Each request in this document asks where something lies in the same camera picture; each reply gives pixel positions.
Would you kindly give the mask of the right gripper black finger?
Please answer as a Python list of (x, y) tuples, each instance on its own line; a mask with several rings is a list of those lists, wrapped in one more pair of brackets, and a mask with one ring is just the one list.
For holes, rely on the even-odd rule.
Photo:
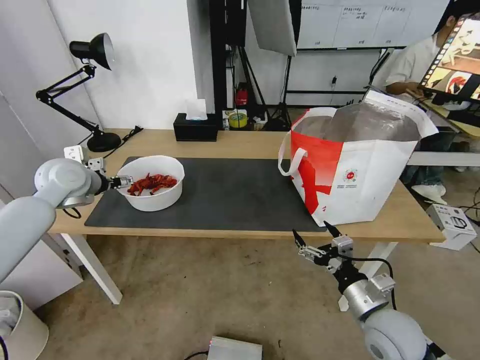
[(314, 246), (307, 245), (301, 235), (292, 229), (294, 242), (298, 248), (298, 254), (318, 266), (327, 266), (329, 263), (328, 253)]
[(334, 226), (328, 223), (327, 221), (324, 221), (324, 225), (330, 235), (332, 236), (333, 242), (335, 244), (339, 244), (343, 240), (343, 234)]

